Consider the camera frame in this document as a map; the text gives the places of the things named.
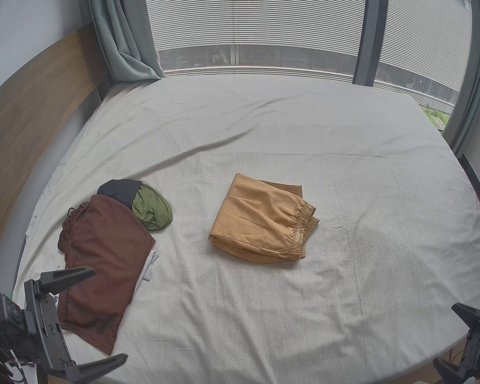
curtain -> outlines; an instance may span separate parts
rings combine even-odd
[[[96,36],[114,82],[165,77],[145,0],[89,0]]]
[[[480,0],[472,0],[470,56],[458,101],[445,128],[444,139],[457,158],[479,123],[480,116]]]

tan shorts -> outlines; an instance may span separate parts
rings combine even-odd
[[[301,186],[276,184],[237,173],[208,239],[252,263],[305,257],[304,245],[318,219]]]

black baseboard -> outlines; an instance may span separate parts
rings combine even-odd
[[[462,166],[463,170],[468,176],[468,179],[472,183],[472,187],[477,193],[478,198],[480,199],[480,181],[477,175],[475,174],[475,171],[473,170],[472,166],[468,162],[467,158],[465,155],[463,155],[460,159],[458,159],[460,165]]]

grass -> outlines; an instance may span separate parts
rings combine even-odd
[[[425,115],[430,119],[430,121],[433,123],[433,125],[437,128],[440,128],[437,122],[433,119],[434,117],[440,119],[444,125],[447,125],[448,120],[450,119],[450,116],[443,114],[442,112],[433,109],[433,108],[426,108],[426,107],[420,107],[423,112],[425,112]]]

mattress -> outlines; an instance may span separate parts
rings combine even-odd
[[[236,173],[302,185],[320,222],[298,262],[251,264],[209,230]],[[117,87],[37,205],[23,281],[64,266],[67,210],[109,179],[154,186],[172,224],[120,324],[101,383],[371,383],[463,338],[480,306],[480,204],[410,96],[269,75]],[[105,355],[65,332],[72,358]]]

